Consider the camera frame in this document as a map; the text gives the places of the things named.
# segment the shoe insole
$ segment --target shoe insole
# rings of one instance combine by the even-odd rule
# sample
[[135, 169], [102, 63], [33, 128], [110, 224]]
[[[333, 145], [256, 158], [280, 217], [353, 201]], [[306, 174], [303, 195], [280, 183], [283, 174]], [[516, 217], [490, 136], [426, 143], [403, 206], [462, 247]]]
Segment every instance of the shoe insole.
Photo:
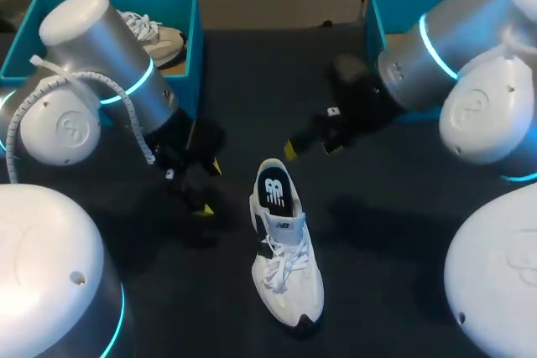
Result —
[[267, 168], [259, 175], [258, 196], [259, 204], [267, 208], [271, 215], [293, 216], [291, 183], [281, 168]]

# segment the shoe sole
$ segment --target shoe sole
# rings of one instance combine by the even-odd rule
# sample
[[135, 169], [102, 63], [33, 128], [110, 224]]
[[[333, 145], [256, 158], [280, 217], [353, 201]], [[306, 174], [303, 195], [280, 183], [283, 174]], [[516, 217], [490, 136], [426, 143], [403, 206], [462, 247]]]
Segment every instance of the shoe sole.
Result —
[[170, 54], [166, 56], [165, 58], [153, 60], [155, 66], [157, 66], [157, 69], [159, 70], [168, 69], [186, 60], [186, 37], [183, 33], [180, 33], [180, 36], [183, 39], [183, 43], [184, 43], [183, 49], [181, 49], [179, 52], [176, 52], [174, 54]]

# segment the black table surface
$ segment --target black table surface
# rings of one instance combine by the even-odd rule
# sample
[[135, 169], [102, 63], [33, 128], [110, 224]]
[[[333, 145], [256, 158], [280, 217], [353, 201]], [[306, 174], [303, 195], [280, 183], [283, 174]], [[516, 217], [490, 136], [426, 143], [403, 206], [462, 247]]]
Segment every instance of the black table surface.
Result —
[[[451, 317], [444, 258], [461, 223], [514, 186], [452, 158], [435, 121], [397, 123], [288, 164], [325, 285], [309, 339], [287, 335], [253, 285], [248, 196], [258, 166], [283, 158], [288, 136], [331, 105], [323, 70], [335, 54], [361, 55], [362, 34], [206, 32], [204, 113], [227, 131], [212, 221], [192, 220], [123, 132], [106, 130], [75, 167], [18, 162], [21, 181], [70, 196], [101, 230], [128, 291], [139, 357], [483, 357]], [[0, 60], [12, 39], [0, 35]]]

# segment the shoelace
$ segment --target shoelace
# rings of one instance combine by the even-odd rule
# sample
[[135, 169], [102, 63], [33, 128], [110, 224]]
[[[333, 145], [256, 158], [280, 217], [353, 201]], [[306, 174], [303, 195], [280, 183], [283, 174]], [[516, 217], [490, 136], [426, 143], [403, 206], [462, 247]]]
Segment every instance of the shoelace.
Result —
[[162, 24], [150, 20], [147, 14], [143, 16], [132, 12], [119, 12], [119, 14], [138, 41], [150, 41], [159, 35], [159, 26]]
[[276, 293], [282, 293], [287, 289], [285, 287], [285, 281], [291, 272], [308, 267], [310, 261], [308, 245], [305, 243], [304, 236], [302, 236], [298, 246], [288, 246], [278, 243], [270, 235], [267, 235], [263, 242], [268, 243], [268, 246], [275, 255], [268, 261], [268, 267], [264, 269], [263, 283], [268, 288], [272, 288]]

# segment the shoe tongue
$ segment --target shoe tongue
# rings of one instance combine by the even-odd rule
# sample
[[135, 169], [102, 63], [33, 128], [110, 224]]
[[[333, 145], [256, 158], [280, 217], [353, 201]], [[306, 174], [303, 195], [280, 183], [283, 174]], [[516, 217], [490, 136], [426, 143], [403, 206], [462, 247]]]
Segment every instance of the shoe tongue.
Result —
[[296, 217], [280, 217], [265, 213], [268, 234], [278, 243], [296, 246], [303, 235], [305, 214]]

